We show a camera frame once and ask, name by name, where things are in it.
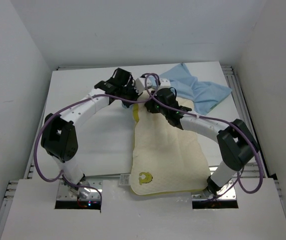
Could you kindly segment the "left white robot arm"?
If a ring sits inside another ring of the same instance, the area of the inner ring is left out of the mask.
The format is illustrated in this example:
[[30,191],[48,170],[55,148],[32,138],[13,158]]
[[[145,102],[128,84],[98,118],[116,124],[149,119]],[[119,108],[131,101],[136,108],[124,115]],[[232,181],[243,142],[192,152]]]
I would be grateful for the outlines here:
[[95,84],[79,102],[46,116],[38,141],[56,161],[59,177],[71,189],[78,192],[86,180],[75,157],[78,151],[77,129],[115,100],[120,100],[126,107],[137,103],[149,86],[144,78],[134,79],[130,72],[117,68],[108,80]]

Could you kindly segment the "blue green pillowcase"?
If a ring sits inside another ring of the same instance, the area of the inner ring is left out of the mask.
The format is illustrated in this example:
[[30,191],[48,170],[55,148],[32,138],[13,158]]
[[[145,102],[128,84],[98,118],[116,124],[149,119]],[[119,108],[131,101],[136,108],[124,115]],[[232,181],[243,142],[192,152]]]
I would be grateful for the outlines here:
[[201,115],[208,114],[232,93],[227,86],[199,81],[190,73],[185,63],[177,64],[159,77],[169,80],[171,92],[177,97],[192,101],[194,110]]

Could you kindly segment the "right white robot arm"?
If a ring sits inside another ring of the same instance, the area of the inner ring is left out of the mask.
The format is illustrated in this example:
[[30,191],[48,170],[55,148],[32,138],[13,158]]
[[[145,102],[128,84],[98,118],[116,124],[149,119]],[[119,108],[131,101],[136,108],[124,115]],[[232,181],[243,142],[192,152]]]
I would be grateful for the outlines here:
[[259,161],[260,148],[242,120],[228,122],[200,115],[189,107],[179,105],[176,94],[170,88],[153,90],[149,96],[150,100],[145,103],[149,113],[162,114],[171,126],[192,131],[218,144],[222,161],[215,172],[207,178],[204,193],[216,198],[217,192],[234,175],[239,175],[252,158]]

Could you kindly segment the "cream yellow pillow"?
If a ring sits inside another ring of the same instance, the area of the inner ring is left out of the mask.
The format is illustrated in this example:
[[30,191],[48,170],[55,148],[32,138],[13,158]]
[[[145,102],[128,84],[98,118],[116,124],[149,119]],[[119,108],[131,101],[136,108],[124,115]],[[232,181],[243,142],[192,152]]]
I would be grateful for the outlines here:
[[132,113],[132,192],[151,196],[204,190],[210,170],[198,135],[171,126],[160,113],[149,113],[144,103],[134,104]]

